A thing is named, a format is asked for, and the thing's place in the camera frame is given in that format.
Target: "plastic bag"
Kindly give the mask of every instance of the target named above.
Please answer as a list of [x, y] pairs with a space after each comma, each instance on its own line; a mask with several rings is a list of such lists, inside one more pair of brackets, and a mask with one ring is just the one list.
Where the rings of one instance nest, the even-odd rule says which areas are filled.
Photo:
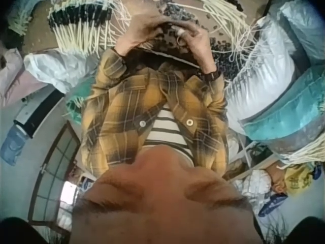
[[86, 98], [91, 93], [91, 86], [95, 84], [95, 78], [90, 77], [72, 92], [72, 95], [66, 102], [67, 110], [73, 121], [81, 125], [82, 121], [82, 106]]
[[272, 107], [245, 123], [252, 140], [273, 140], [289, 136], [323, 115], [325, 66], [308, 69]]
[[288, 0], [274, 0], [268, 12], [270, 18], [275, 20], [281, 30], [281, 38], [284, 42], [285, 48], [289, 55], [294, 60], [300, 75], [310, 68], [310, 61], [304, 47], [301, 45], [294, 30], [291, 28], [288, 19], [283, 15], [281, 7], [288, 2]]
[[304, 1], [285, 3], [281, 11], [307, 52], [312, 65], [325, 60], [325, 24], [312, 5]]
[[66, 94], [82, 78], [93, 75], [98, 67], [95, 56], [64, 54], [59, 49], [51, 49], [40, 54], [29, 54], [24, 59], [26, 70], [44, 83], [52, 84]]
[[296, 79], [292, 58], [281, 38], [281, 30], [270, 18], [261, 19], [261, 37], [246, 68], [225, 90], [229, 127], [245, 134], [239, 120], [250, 118], [276, 101]]

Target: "striped shirt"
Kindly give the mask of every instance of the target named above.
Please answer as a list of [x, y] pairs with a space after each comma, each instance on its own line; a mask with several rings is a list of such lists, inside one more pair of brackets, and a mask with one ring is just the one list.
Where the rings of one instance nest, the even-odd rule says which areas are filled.
[[143, 147], [167, 145], [184, 155], [193, 164], [193, 154], [182, 136], [168, 104], [159, 112]]

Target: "pile of cables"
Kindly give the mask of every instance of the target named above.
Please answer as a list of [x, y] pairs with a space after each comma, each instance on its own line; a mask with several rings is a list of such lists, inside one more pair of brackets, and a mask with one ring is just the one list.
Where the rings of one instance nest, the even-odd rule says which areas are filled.
[[49, 26], [63, 53], [98, 56], [100, 49], [115, 45], [130, 20], [120, 0], [69, 0], [55, 5], [48, 15]]
[[9, 29], [20, 36], [25, 36], [31, 13], [36, 4], [41, 1], [43, 0], [17, 0], [7, 16]]
[[254, 49], [257, 38], [255, 33], [259, 31], [256, 25], [251, 26], [246, 23], [246, 15], [243, 13], [241, 5], [236, 0], [202, 0], [203, 8], [182, 5], [172, 0], [160, 0], [159, 5], [165, 6], [163, 13], [176, 20], [189, 20], [200, 25], [196, 17], [190, 10], [204, 12], [208, 19], [215, 20], [213, 30], [208, 30], [212, 35], [219, 31], [229, 38], [227, 41], [218, 41], [211, 37], [210, 44], [216, 64], [224, 72], [225, 80], [231, 82], [242, 68], [249, 69], [246, 65], [250, 52]]

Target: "blue cloth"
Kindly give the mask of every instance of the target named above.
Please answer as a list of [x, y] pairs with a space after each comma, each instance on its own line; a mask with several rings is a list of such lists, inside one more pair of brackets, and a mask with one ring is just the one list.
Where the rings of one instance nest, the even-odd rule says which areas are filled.
[[289, 136], [321, 116], [325, 104], [325, 66], [308, 69], [267, 111], [243, 125], [252, 140]]
[[13, 125], [1, 146], [1, 158], [11, 166], [15, 166], [23, 147], [29, 137]]

